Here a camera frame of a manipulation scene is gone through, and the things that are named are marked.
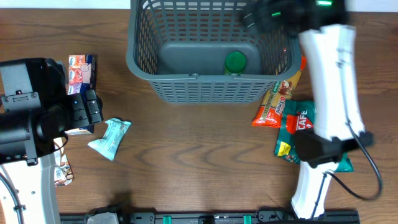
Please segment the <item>green lid jar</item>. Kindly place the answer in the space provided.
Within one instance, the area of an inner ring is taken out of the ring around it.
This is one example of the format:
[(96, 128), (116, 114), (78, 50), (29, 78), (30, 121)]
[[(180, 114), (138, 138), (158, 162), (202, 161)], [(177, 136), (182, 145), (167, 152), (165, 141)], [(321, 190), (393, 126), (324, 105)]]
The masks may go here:
[(247, 59), (241, 52), (231, 52), (226, 56), (224, 62), (225, 75), (239, 75), (242, 74), (246, 68)]

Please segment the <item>orange spaghetti packet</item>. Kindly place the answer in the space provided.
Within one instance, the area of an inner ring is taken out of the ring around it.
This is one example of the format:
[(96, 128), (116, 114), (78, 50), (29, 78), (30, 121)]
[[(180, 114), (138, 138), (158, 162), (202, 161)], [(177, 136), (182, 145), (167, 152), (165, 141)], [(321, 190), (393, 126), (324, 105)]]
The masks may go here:
[(306, 64), (307, 59), (302, 55), (300, 67), (295, 75), (287, 80), (275, 82), (266, 92), (252, 126), (281, 127), (285, 103), (293, 97)]

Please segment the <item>green Nescafe coffee bag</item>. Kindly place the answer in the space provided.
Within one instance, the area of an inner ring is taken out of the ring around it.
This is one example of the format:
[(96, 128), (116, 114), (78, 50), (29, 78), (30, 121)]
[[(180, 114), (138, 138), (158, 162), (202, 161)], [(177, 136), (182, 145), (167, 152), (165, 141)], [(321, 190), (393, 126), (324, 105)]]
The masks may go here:
[(335, 172), (353, 172), (347, 150), (354, 144), (342, 124), (323, 126), (312, 101), (286, 101), (274, 155), (288, 162), (307, 162), (311, 168), (334, 162)]

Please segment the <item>light teal snack packet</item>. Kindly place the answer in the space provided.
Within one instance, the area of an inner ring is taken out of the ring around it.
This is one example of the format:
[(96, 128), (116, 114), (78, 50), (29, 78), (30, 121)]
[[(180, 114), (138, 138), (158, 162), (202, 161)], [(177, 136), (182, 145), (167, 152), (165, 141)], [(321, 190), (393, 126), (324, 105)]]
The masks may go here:
[(108, 128), (101, 139), (96, 139), (88, 143), (88, 146), (96, 150), (105, 158), (113, 161), (116, 157), (118, 147), (128, 131), (130, 121), (122, 121), (118, 118), (111, 118), (105, 122)]

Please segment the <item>Kleenex tissue multipack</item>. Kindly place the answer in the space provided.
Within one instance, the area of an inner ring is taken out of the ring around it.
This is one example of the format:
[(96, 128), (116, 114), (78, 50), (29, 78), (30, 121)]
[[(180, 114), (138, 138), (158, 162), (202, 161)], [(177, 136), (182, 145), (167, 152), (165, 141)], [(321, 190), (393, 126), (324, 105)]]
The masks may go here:
[(69, 55), (67, 94), (81, 93), (96, 88), (96, 60), (94, 55)]

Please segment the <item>beige granola snack pouch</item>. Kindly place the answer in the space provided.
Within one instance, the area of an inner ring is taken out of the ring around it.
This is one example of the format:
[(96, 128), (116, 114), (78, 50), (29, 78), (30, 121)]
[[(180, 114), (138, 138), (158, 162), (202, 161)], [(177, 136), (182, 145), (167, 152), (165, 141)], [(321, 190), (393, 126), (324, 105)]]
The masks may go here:
[(64, 147), (62, 147), (62, 138), (56, 138), (53, 141), (56, 149), (56, 151), (53, 153), (56, 163), (54, 172), (55, 186), (66, 186), (73, 181), (72, 168), (67, 159), (67, 155), (64, 152)]

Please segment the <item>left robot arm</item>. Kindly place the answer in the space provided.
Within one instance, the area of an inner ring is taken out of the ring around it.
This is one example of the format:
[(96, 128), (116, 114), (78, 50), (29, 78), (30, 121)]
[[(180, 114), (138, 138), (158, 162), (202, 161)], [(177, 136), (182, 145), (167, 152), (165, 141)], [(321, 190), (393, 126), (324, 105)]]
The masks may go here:
[(1, 62), (1, 206), (7, 223), (60, 223), (56, 138), (102, 122), (94, 90), (68, 95), (63, 65), (51, 58)]

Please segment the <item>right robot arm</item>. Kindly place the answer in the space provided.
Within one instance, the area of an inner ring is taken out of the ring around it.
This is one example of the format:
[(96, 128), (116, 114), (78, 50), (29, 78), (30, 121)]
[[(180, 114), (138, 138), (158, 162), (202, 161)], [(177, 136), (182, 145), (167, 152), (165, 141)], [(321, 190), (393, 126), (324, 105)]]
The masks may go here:
[(241, 14), (244, 27), (265, 33), (283, 27), (298, 38), (308, 60), (315, 102), (313, 128), (294, 134), (300, 159), (291, 199), (299, 220), (318, 218), (330, 181), (346, 152), (372, 144), (358, 104), (354, 41), (344, 1), (253, 1)]

